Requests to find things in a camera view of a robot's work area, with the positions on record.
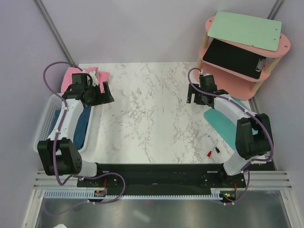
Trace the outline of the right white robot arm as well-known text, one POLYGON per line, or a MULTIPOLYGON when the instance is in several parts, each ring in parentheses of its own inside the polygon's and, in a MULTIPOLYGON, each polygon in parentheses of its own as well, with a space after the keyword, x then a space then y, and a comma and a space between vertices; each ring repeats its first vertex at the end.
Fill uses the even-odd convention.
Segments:
POLYGON ((207 105, 224 114, 236 126, 236 151, 223 163, 223 172, 218 174, 218 183, 230 186, 235 176, 245 170, 252 162, 268 162, 274 155, 269 117, 256 114, 228 95, 224 90, 207 93, 198 84, 189 83, 187 102, 194 101, 207 105))

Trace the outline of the blue t shirt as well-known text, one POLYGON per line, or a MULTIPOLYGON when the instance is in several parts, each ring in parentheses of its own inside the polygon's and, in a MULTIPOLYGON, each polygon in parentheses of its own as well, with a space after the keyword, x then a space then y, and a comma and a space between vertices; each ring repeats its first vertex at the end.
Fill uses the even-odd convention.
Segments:
POLYGON ((90 120, 91 109, 92 107, 84 108, 76 125, 73 143, 77 147, 78 151, 85 149, 84 144, 85 144, 86 132, 90 120))

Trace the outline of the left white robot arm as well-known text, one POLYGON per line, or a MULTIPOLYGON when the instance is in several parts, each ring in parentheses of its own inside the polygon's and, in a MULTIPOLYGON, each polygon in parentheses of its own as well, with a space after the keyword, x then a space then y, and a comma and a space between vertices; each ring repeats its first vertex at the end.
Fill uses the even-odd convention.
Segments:
POLYGON ((72 83, 62 95, 61 110, 48 138, 39 141, 38 153, 46 175, 82 176, 94 187, 104 182, 104 175, 97 171, 97 164, 82 159, 74 134, 81 114, 86 107, 114 102, 107 81, 99 83, 96 70, 72 74, 72 83))

